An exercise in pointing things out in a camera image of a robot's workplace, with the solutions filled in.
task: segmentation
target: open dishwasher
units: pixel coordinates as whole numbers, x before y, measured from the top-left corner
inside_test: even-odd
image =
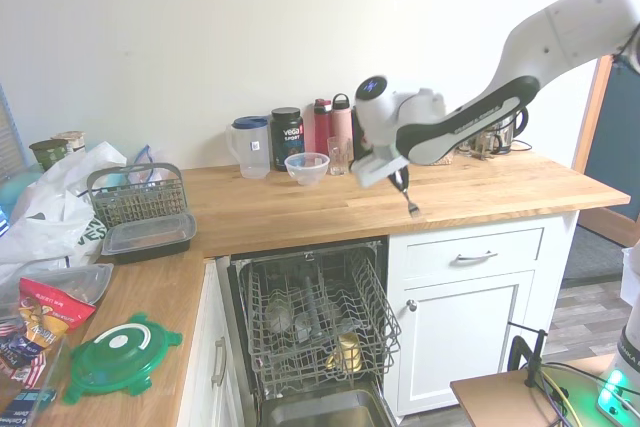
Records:
[[[386,261],[384,240],[231,258],[235,340],[256,425],[396,425],[381,391],[400,349],[379,280]]]

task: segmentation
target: drinking glass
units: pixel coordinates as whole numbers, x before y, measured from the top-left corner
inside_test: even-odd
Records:
[[[329,173],[331,175],[349,173],[350,140],[346,137],[329,137],[327,147],[329,150]]]

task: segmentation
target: butcher block counter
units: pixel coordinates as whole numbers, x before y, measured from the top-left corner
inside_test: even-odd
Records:
[[[187,170],[189,208],[198,223],[191,250],[172,257],[117,266],[99,308],[75,343],[125,323],[136,312],[181,332],[151,375],[153,386],[83,397],[50,407],[40,425],[176,425],[206,258],[339,240],[442,229],[624,204],[626,194],[534,153],[490,161],[455,157],[452,165],[410,167],[412,219],[403,196],[388,182],[358,187],[354,176],[326,176],[299,186],[287,173],[247,180],[237,166]]]

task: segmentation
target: green plastic lid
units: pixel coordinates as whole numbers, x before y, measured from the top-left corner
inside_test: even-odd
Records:
[[[138,395],[151,387],[151,372],[167,355],[169,346],[180,345],[182,334],[136,314],[126,324],[103,332],[72,352],[71,385],[64,396],[75,404],[87,394],[127,389]]]

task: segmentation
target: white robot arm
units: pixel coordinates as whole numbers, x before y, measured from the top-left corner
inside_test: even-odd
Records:
[[[356,112],[373,152],[352,171],[368,187],[409,162],[436,162],[592,59],[614,54],[640,73],[639,26],[640,0],[559,0],[513,29],[489,86],[444,117],[431,90],[400,93],[384,76],[370,77],[358,87]]]

